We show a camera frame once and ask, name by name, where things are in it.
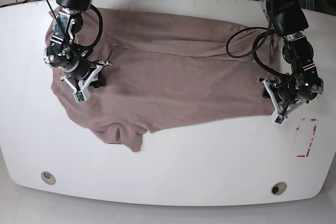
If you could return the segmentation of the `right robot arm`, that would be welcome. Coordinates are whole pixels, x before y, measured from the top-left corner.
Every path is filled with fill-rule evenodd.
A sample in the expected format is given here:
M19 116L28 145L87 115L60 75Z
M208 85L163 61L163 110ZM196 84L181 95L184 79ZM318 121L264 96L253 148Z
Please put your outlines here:
M51 68L63 71L60 79L73 90L77 103L90 98L88 88L99 88L105 85L101 70L110 65L109 61L90 61L103 32L103 18L100 11L92 5L93 0L56 0L61 10L53 13L53 31L48 47L45 50L44 62ZM83 27L82 13L94 11L98 17L98 33L94 41L83 46L75 43L75 35Z

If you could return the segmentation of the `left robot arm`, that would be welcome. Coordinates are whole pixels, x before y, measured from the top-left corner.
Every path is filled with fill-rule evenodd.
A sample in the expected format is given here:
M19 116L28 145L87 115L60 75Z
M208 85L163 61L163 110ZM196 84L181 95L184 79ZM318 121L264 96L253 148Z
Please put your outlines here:
M313 47L303 34L309 25L298 0L259 0L268 20L264 33L254 40L250 52L243 55L227 54L234 59L249 55L257 65L268 72L268 79L258 78L264 85L263 97L274 106L271 120L282 124L288 115L305 103L323 93L323 80L319 77L313 61ZM280 73L262 63L257 51L269 36L283 39L282 56L291 66L291 74Z

